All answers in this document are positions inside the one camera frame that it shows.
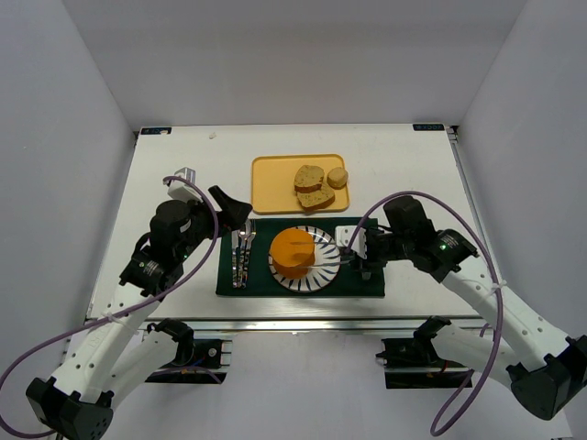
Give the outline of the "metal tongs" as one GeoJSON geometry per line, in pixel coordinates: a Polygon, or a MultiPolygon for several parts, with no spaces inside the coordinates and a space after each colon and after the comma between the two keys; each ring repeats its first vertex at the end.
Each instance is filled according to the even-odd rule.
{"type": "Polygon", "coordinates": [[[348,265],[350,257],[334,242],[291,242],[284,246],[286,267],[296,269],[313,269],[348,265]]]}

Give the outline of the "round orange bread loaf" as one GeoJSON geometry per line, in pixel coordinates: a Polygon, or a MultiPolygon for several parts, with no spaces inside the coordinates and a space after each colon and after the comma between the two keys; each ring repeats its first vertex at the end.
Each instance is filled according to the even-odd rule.
{"type": "Polygon", "coordinates": [[[270,256],[280,275],[286,279],[301,279],[316,262],[314,238],[305,230],[284,229],[271,242],[270,256]]]}

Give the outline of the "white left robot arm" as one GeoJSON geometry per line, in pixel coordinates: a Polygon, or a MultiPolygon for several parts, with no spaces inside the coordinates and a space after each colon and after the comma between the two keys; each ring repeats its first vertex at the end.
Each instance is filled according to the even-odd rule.
{"type": "Polygon", "coordinates": [[[100,439],[114,410],[156,370],[194,362],[194,332],[165,319],[154,325],[130,353],[125,351],[140,326],[159,307],[161,294],[177,286],[183,264],[205,240],[245,225],[252,210],[219,187],[209,189],[220,209],[188,192],[161,203],[150,230],[137,241],[129,263],[103,312],[104,323],[48,379],[34,379],[26,395],[38,419],[66,439],[100,439]]]}

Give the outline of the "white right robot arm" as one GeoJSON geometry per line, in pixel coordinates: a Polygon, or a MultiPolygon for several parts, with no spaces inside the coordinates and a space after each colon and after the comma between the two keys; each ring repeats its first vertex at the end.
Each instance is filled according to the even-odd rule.
{"type": "Polygon", "coordinates": [[[586,387],[586,338],[550,324],[500,280],[475,234],[437,230],[420,203],[421,192],[398,192],[379,201],[388,227],[355,226],[336,233],[351,266],[368,275],[390,261],[407,260],[457,294],[493,330],[492,340],[431,317],[414,333],[426,353],[480,371],[508,388],[529,413],[550,420],[586,387]]]}

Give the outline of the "seeded bread slice lower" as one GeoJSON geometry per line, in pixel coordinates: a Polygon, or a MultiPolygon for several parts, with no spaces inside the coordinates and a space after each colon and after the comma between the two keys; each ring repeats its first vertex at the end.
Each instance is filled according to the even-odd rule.
{"type": "Polygon", "coordinates": [[[316,191],[298,192],[296,196],[298,203],[305,211],[326,208],[336,200],[335,191],[326,184],[316,191]]]}

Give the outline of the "seeded bread slice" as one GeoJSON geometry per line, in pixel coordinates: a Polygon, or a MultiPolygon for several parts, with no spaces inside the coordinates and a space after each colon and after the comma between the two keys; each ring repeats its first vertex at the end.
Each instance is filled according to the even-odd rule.
{"type": "Polygon", "coordinates": [[[326,208],[336,200],[335,191],[326,184],[316,191],[298,192],[296,196],[298,203],[305,211],[326,208]]]}
{"type": "Polygon", "coordinates": [[[325,172],[315,165],[303,165],[296,172],[293,180],[294,190],[298,193],[311,193],[322,188],[325,172]]]}

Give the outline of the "seeded bread slice upper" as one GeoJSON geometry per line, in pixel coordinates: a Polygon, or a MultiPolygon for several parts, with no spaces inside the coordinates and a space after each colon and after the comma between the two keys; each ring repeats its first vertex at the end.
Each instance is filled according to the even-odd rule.
{"type": "Polygon", "coordinates": [[[293,180],[294,190],[298,193],[311,193],[322,188],[325,172],[315,165],[303,165],[296,172],[293,180]]]}

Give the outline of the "metal spoon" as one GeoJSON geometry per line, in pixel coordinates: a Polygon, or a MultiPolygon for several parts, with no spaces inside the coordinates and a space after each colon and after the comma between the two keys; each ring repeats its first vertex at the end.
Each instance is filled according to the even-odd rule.
{"type": "Polygon", "coordinates": [[[244,230],[234,230],[231,234],[231,266],[232,266],[232,287],[237,289],[240,286],[240,245],[244,230]]]}

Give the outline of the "yellow plastic tray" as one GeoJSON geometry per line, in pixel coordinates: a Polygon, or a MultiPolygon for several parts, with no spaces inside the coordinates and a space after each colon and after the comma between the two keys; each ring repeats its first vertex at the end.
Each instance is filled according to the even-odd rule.
{"type": "Polygon", "coordinates": [[[300,205],[294,176],[304,165],[322,168],[327,174],[336,167],[346,168],[338,154],[280,155],[257,157],[251,163],[253,211],[258,215],[310,214],[300,205]]]}

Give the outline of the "white blue striped plate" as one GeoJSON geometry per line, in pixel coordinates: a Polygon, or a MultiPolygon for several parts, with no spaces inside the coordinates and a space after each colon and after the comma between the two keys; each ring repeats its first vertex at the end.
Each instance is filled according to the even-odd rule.
{"type": "MultiPolygon", "coordinates": [[[[314,242],[334,242],[336,244],[335,239],[328,232],[319,227],[310,225],[297,225],[293,226],[293,228],[305,230],[314,238],[314,242]]],[[[281,285],[290,292],[299,294],[315,293],[325,289],[335,280],[341,267],[338,266],[328,268],[313,268],[309,269],[307,274],[301,279],[286,279],[284,276],[280,275],[273,267],[270,256],[270,249],[268,255],[268,264],[271,275],[278,282],[279,285],[281,285]]]]}

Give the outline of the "dark green placemat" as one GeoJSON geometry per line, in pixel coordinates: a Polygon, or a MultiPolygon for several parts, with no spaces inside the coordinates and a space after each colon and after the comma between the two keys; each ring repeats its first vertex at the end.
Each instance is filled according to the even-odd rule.
{"type": "Polygon", "coordinates": [[[336,226],[354,226],[358,217],[330,218],[266,218],[257,219],[257,235],[252,243],[249,277],[246,288],[232,287],[231,238],[225,236],[220,245],[220,257],[216,280],[216,294],[227,297],[321,297],[321,298],[382,298],[385,296],[385,279],[382,269],[363,280],[359,273],[348,265],[341,266],[335,280],[325,289],[309,294],[286,290],[270,273],[268,255],[271,242],[277,234],[288,227],[316,226],[324,229],[335,239],[336,226]]]}

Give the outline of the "small round bun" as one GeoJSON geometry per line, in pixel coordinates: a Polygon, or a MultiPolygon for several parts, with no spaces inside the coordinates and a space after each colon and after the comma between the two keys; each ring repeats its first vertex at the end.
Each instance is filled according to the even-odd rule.
{"type": "Polygon", "coordinates": [[[333,189],[342,189],[347,185],[348,172],[343,167],[336,167],[327,174],[327,184],[333,189]]]}

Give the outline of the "blue label left corner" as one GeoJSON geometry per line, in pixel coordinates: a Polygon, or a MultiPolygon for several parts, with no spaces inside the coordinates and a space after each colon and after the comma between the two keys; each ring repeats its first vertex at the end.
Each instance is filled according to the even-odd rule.
{"type": "Polygon", "coordinates": [[[172,132],[170,127],[143,127],[140,130],[141,136],[169,135],[172,132]]]}

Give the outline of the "blue label corner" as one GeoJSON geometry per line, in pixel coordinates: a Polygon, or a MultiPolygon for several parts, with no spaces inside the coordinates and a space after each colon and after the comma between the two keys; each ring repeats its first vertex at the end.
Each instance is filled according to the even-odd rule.
{"type": "Polygon", "coordinates": [[[433,123],[412,124],[412,128],[414,131],[444,131],[445,130],[445,127],[443,124],[433,124],[433,123]]]}
{"type": "Polygon", "coordinates": [[[143,127],[140,130],[141,136],[169,135],[172,132],[170,127],[143,127]]]}

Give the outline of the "blue label right corner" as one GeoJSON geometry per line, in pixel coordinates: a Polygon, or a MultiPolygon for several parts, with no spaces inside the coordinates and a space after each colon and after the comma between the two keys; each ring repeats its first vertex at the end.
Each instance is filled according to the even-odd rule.
{"type": "Polygon", "coordinates": [[[443,124],[433,124],[433,123],[412,124],[412,128],[414,131],[444,131],[445,130],[445,127],[443,124]]]}

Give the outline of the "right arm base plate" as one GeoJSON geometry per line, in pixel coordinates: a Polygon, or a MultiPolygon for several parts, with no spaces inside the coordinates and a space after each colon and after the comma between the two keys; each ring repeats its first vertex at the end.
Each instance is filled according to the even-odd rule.
{"type": "Polygon", "coordinates": [[[457,389],[462,383],[470,388],[470,370],[443,359],[432,346],[421,346],[414,338],[386,338],[382,351],[375,355],[384,368],[388,390],[457,389]]]}

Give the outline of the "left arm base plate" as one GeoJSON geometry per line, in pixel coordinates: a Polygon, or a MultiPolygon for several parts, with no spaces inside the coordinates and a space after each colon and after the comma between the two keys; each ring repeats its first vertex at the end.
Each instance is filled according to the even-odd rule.
{"type": "Polygon", "coordinates": [[[229,339],[195,339],[192,357],[183,364],[169,363],[152,373],[147,383],[220,385],[231,363],[229,339]]]}

